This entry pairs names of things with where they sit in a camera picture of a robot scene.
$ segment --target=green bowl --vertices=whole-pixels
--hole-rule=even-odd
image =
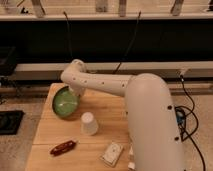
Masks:
[[[69,90],[69,87],[63,87],[57,91],[53,98],[52,108],[57,116],[65,118],[70,116],[78,107],[79,98]]]

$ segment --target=white paper cup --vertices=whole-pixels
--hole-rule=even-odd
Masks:
[[[91,112],[81,116],[81,132],[86,135],[94,135],[98,131],[98,122]]]

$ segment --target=black cable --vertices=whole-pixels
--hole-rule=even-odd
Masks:
[[[25,1],[25,0],[22,0],[21,2],[19,2],[19,3],[16,5],[16,7],[19,7],[21,4],[24,3],[24,1]]]
[[[181,109],[185,108],[185,109],[187,109],[188,111],[191,111],[191,109],[189,109],[189,108],[186,107],[186,106],[177,106],[176,108],[181,108]],[[185,119],[185,120],[184,120],[185,123],[184,123],[184,126],[183,126],[184,130],[186,130],[186,121],[187,121],[187,117],[190,116],[190,115],[192,115],[192,116],[194,117],[195,122],[196,122],[195,128],[189,133],[189,135],[192,136],[192,135],[198,130],[198,127],[199,127],[199,120],[198,120],[198,118],[197,118],[197,116],[196,116],[196,114],[195,114],[194,112],[192,112],[192,113],[190,113],[190,114],[188,114],[188,115],[185,114],[185,115],[184,115],[185,118],[183,118],[183,119]],[[183,137],[183,134],[184,134],[184,133],[181,131],[181,139],[182,139],[182,141],[185,141],[185,140],[187,140],[189,137],[186,136],[186,137],[184,138],[184,137]]]
[[[180,125],[180,128],[183,129],[183,131],[187,134],[187,136],[189,137],[189,139],[191,140],[192,144],[194,145],[194,147],[196,148],[197,152],[200,155],[201,161],[202,161],[202,165],[203,165],[203,171],[206,171],[206,163],[205,163],[205,159],[203,157],[203,154],[201,153],[198,145],[195,143],[194,139],[192,138],[192,136],[186,131],[184,130],[184,128]]]
[[[133,36],[132,36],[132,39],[131,41],[129,42],[129,45],[126,49],[126,52],[123,56],[123,58],[121,59],[121,61],[119,62],[118,66],[116,67],[116,69],[113,71],[113,74],[116,74],[121,66],[121,64],[125,61],[127,55],[129,54],[134,42],[135,42],[135,38],[136,38],[136,35],[137,35],[137,31],[138,31],[138,24],[139,24],[139,21],[140,21],[140,18],[141,18],[141,11],[138,13],[138,17],[137,17],[137,22],[136,22],[136,25],[135,25],[135,29],[134,29],[134,33],[133,33]]]
[[[73,59],[73,52],[72,52],[72,41],[71,41],[71,28],[70,28],[70,24],[69,24],[69,18],[67,16],[67,13],[64,11],[63,14],[66,17],[66,21],[67,21],[67,41],[68,41],[68,48],[69,48],[69,53],[71,56],[71,59]]]
[[[194,109],[195,109],[195,102],[194,102],[194,100],[193,100],[193,98],[189,95],[189,93],[186,91],[186,89],[185,89],[185,84],[184,84],[184,77],[183,77],[183,75],[180,75],[180,80],[181,80],[181,84],[182,84],[182,88],[183,88],[183,91],[184,91],[184,93],[186,94],[186,96],[190,99],[190,101],[192,102],[192,109],[190,109],[190,112],[187,114],[187,115],[189,115],[189,114],[191,114],[193,111],[194,111]]]

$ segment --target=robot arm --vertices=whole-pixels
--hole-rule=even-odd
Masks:
[[[185,171],[182,143],[166,83],[153,74],[87,74],[74,60],[61,75],[77,95],[92,88],[124,96],[137,171]]]

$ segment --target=wooden table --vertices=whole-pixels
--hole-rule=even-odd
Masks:
[[[63,120],[52,110],[53,97],[63,86],[65,85],[57,83],[50,87],[26,171],[127,171],[129,133],[123,98],[86,90],[75,113]],[[92,112],[99,123],[98,133],[93,136],[81,133],[80,117],[84,112]],[[71,139],[78,140],[74,150],[57,157],[49,154],[53,147]],[[115,168],[100,160],[100,156],[111,141],[124,146]]]

